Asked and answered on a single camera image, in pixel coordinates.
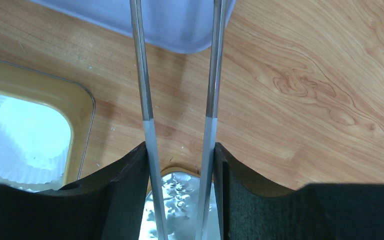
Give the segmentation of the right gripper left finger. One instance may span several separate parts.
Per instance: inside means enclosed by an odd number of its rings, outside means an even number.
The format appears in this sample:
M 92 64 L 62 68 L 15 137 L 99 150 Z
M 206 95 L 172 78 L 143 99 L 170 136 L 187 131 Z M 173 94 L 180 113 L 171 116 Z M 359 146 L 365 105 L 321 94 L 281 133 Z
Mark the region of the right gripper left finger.
M 146 145 L 58 190 L 0 183 L 0 240 L 137 240 L 150 167 Z

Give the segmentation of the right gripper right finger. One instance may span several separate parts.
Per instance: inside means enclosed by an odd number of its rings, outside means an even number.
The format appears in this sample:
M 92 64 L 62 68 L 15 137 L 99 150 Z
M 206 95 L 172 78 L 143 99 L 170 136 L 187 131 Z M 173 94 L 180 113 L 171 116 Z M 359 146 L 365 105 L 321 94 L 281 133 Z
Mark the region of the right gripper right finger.
M 221 143 L 213 174 L 223 240 L 384 240 L 384 184 L 311 183 L 293 190 Z

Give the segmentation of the metal tongs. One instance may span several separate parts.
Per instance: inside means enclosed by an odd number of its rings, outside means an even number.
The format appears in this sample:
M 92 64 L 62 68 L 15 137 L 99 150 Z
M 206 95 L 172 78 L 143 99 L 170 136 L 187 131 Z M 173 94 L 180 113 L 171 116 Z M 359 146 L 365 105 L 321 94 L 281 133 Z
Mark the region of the metal tongs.
M 153 196 L 154 215 L 157 237 L 168 239 L 167 220 L 162 192 L 160 162 L 157 148 L 157 136 L 153 115 L 153 106 L 147 65 L 146 45 L 142 18 L 141 1 L 131 0 L 130 14 L 132 37 L 134 40 L 138 86 L 142 111 L 142 122 L 145 145 L 150 167 L 150 181 Z M 213 5 L 213 27 L 211 39 L 211 55 L 209 65 L 209 80 L 206 101 L 205 125 L 203 136 L 203 150 L 201 161 L 201 175 L 197 204 L 195 239 L 208 238 L 210 209 L 210 194 L 213 175 L 213 160 L 218 123 L 218 105 L 220 95 L 222 55 L 227 15 L 226 0 L 216 0 Z

